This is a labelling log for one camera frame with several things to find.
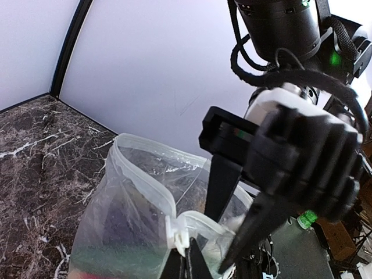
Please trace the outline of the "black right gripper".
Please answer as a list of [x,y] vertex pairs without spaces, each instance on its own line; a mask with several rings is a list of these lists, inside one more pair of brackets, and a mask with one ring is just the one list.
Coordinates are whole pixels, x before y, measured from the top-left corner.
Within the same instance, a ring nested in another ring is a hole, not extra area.
[[211,107],[199,136],[212,155],[204,214],[219,222],[239,182],[261,193],[254,199],[219,267],[222,274],[283,225],[291,205],[338,221],[352,208],[359,192],[362,136],[330,115],[322,131],[297,141],[265,136],[246,139],[256,126],[216,106]]

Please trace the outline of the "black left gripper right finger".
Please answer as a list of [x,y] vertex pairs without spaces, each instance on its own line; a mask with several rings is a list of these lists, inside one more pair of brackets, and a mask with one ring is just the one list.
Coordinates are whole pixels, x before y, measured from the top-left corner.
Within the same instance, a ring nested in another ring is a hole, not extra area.
[[189,239],[189,248],[185,251],[185,262],[188,279],[213,278],[195,238]]

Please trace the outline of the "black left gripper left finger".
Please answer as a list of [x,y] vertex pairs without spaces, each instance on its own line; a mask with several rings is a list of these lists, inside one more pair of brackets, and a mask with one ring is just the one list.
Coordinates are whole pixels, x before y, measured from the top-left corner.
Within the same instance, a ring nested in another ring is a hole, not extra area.
[[177,249],[172,249],[165,262],[160,279],[184,279],[186,275],[186,260]]

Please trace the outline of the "clear zip top bag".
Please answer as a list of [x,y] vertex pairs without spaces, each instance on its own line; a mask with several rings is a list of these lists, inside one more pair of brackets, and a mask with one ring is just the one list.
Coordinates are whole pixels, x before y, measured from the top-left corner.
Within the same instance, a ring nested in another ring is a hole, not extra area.
[[69,278],[159,278],[171,251],[194,238],[217,272],[253,200],[241,187],[219,221],[204,215],[210,161],[120,134],[78,227]]

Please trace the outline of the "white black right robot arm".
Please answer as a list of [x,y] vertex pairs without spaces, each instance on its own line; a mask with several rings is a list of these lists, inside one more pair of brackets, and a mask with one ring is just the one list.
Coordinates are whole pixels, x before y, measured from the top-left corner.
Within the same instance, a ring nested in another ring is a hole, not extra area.
[[359,193],[369,121],[350,87],[371,59],[355,22],[327,1],[229,1],[230,62],[256,88],[244,117],[211,107],[199,136],[212,155],[205,215],[219,221],[239,182],[259,190],[218,272],[287,218],[312,210],[340,221]]

